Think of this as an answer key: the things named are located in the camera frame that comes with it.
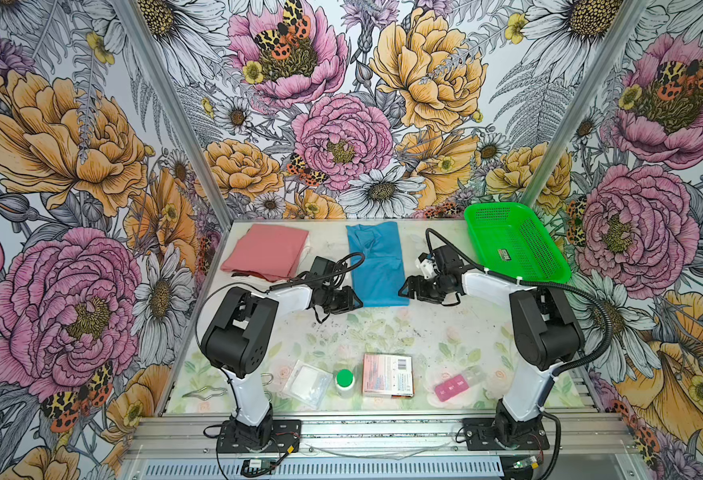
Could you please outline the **blue t shirt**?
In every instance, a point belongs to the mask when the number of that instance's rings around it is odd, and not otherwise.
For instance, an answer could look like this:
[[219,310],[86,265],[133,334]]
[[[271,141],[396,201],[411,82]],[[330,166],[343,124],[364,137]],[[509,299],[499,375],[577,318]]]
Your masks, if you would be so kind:
[[353,290],[367,308],[408,306],[399,296],[405,284],[403,251],[395,222],[347,227],[351,253],[365,255],[363,264],[351,272]]

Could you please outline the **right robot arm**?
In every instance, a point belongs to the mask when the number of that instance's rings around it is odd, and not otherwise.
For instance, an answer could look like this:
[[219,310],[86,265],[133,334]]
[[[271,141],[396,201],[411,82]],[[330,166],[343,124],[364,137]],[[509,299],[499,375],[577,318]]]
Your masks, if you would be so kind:
[[497,402],[489,426],[469,424],[465,431],[491,449],[514,448],[542,434],[555,380],[585,344],[563,286],[497,273],[449,245],[421,254],[417,268],[421,273],[409,276],[397,295],[441,305],[451,294],[477,297],[511,314],[513,342],[521,355],[511,389]]

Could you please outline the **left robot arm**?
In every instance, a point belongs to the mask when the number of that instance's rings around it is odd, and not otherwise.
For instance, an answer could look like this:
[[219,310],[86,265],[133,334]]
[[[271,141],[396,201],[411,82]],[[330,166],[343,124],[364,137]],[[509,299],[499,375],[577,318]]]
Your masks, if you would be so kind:
[[362,308],[363,300],[345,279],[363,262],[361,252],[339,261],[316,257],[310,270],[265,290],[234,281],[209,295],[224,297],[207,325],[195,328],[196,343],[211,366],[223,372],[235,400],[234,412],[222,425],[217,452],[265,451],[280,434],[301,430],[301,421],[274,425],[273,404],[259,374],[276,321],[311,310],[323,324],[332,316]]

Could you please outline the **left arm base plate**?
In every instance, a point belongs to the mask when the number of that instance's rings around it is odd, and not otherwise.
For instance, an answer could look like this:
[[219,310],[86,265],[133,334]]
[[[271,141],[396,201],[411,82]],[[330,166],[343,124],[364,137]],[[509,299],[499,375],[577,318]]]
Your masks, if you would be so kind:
[[300,449],[303,422],[297,419],[269,420],[249,426],[236,420],[225,422],[217,438],[217,454],[285,453]]

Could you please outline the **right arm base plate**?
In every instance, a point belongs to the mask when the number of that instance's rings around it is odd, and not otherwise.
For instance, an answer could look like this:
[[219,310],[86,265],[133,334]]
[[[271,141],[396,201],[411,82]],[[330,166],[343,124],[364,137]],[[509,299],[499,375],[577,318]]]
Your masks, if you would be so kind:
[[549,438],[541,419],[526,422],[505,418],[463,418],[465,443],[469,451],[548,450]]

